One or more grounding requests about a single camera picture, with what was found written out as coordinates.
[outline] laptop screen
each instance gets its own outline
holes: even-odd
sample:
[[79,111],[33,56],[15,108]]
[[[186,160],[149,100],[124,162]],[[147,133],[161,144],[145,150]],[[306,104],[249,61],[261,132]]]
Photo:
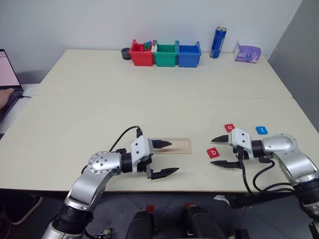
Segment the laptop screen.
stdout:
[[0,50],[0,89],[20,87],[20,83],[14,73],[5,51]]

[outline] robotic arm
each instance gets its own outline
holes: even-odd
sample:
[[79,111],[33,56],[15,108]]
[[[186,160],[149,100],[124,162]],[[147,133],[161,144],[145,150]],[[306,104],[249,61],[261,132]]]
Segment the robotic arm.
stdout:
[[131,144],[131,153],[125,149],[115,152],[100,151],[92,155],[82,175],[75,181],[65,198],[63,207],[45,231],[42,239],[80,239],[86,226],[93,220],[93,211],[101,198],[107,182],[121,172],[146,172],[147,178],[166,177],[178,168],[162,169],[153,173],[150,168],[154,148],[171,143],[151,140],[137,129],[137,139]]
[[[302,210],[315,221],[310,229],[319,238],[319,171],[314,163],[298,149],[297,141],[290,135],[277,134],[262,140],[251,140],[249,133],[235,128],[212,142],[228,142],[239,160],[258,159],[262,163],[276,159],[285,177],[293,186]],[[239,163],[213,161],[221,167],[239,167]]]

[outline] green bin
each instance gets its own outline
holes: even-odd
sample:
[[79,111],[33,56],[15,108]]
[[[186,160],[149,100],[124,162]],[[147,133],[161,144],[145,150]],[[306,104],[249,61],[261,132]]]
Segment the green bin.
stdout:
[[175,45],[160,45],[156,41],[156,46],[157,50],[154,52],[156,65],[174,67],[177,56],[177,41],[175,41]]

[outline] blue can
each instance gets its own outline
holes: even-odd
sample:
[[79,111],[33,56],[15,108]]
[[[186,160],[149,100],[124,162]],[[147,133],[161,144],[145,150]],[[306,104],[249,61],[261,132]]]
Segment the blue can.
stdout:
[[220,49],[223,46],[223,42],[226,36],[227,29],[225,27],[219,26],[216,28],[213,44],[209,56],[211,58],[218,58],[220,54]]

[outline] person's hand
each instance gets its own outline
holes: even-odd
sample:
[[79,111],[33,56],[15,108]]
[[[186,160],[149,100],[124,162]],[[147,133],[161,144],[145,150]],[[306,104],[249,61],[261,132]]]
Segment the person's hand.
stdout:
[[14,89],[12,89],[12,88],[0,91],[0,109],[3,108],[7,104],[9,96],[13,92],[14,92]]

